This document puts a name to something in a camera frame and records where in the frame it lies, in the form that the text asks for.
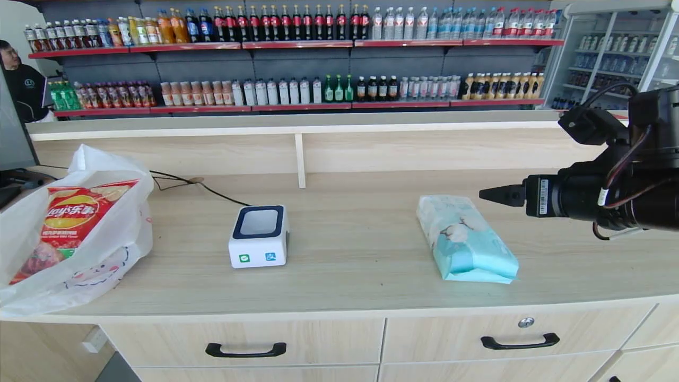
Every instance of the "black shirt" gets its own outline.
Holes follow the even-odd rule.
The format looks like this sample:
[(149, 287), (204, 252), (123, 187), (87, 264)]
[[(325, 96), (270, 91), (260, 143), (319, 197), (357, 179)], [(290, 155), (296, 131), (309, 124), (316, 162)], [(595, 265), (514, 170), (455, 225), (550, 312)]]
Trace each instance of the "black shirt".
[(45, 78), (34, 68), (19, 64), (16, 70), (5, 70), (7, 87), (14, 96), (16, 111), (24, 123), (45, 118), (48, 113), (42, 107)]

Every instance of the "power outlet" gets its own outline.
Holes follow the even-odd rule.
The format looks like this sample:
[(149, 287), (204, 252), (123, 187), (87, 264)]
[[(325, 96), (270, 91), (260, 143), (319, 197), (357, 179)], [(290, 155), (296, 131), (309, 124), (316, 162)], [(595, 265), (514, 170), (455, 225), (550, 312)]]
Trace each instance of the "power outlet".
[(85, 340), (83, 341), (83, 346), (87, 351), (90, 353), (98, 353), (101, 348), (106, 345), (106, 342), (109, 340), (108, 337), (106, 337), (106, 334), (104, 333), (101, 328), (98, 326), (95, 326), (85, 337)]

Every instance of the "computer screen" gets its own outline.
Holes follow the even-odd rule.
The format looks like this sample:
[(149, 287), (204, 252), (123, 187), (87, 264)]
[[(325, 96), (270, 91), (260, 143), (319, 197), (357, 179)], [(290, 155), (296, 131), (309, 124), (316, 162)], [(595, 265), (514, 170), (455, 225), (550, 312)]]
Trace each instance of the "computer screen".
[(0, 171), (35, 166), (35, 155), (26, 125), (19, 119), (14, 99), (5, 81), (5, 69), (0, 75)]

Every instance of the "drawer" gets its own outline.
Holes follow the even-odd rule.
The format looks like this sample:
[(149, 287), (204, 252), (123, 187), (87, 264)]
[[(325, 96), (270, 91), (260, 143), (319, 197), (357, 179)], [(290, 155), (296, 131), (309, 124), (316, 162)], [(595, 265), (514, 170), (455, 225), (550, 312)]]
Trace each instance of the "drawer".
[[(377, 364), (384, 320), (113, 324), (102, 328), (131, 366)], [(209, 343), (221, 345), (215, 345), (215, 351), (232, 355), (208, 355)], [(284, 353), (280, 354), (281, 346), (276, 343), (285, 344)], [(253, 353), (269, 356), (235, 358)]]
[(382, 366), (380, 382), (588, 382), (612, 354), (599, 351), (518, 360), (388, 364)]
[(676, 382), (679, 346), (623, 351), (592, 382)]
[(660, 304), (632, 335), (624, 349), (679, 343), (679, 305)]
[(296, 368), (135, 368), (142, 382), (375, 382), (377, 366)]
[[(567, 310), (567, 307), (517, 308), (502, 315), (462, 315), (387, 319), (383, 362), (488, 360), (539, 355), (617, 350), (634, 331), (652, 305)], [(527, 328), (519, 322), (527, 317)], [(500, 345), (529, 345), (559, 341), (554, 346), (527, 349), (488, 349), (481, 337)]]

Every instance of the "white plastic bag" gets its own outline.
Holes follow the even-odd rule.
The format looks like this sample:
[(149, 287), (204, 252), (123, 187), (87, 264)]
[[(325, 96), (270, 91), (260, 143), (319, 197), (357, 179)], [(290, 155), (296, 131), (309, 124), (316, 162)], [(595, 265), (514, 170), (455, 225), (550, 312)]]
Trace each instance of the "white plastic bag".
[[(9, 285), (40, 240), (48, 187), (97, 187), (139, 179), (106, 212), (70, 258)], [(59, 311), (86, 304), (113, 289), (139, 258), (151, 251), (147, 197), (149, 171), (136, 161), (81, 145), (68, 175), (0, 213), (0, 317)]]

